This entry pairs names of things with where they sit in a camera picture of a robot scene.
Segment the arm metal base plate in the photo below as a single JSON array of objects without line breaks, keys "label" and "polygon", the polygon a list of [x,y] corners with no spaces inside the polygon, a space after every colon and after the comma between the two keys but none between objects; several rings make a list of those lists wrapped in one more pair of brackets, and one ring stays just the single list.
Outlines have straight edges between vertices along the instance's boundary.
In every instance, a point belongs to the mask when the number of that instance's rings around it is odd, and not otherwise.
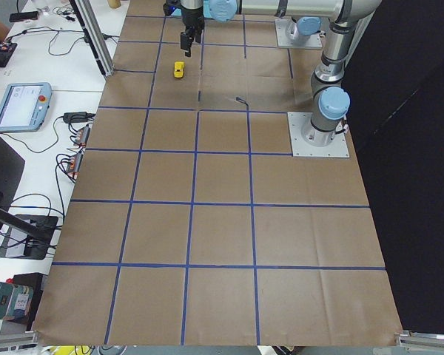
[{"label": "arm metal base plate", "polygon": [[292,156],[295,158],[349,158],[345,129],[339,123],[331,132],[312,126],[311,112],[287,112]]},{"label": "arm metal base plate", "polygon": [[277,19],[277,45],[285,49],[320,50],[323,47],[320,28],[320,17],[304,16],[297,21],[292,18]]}]

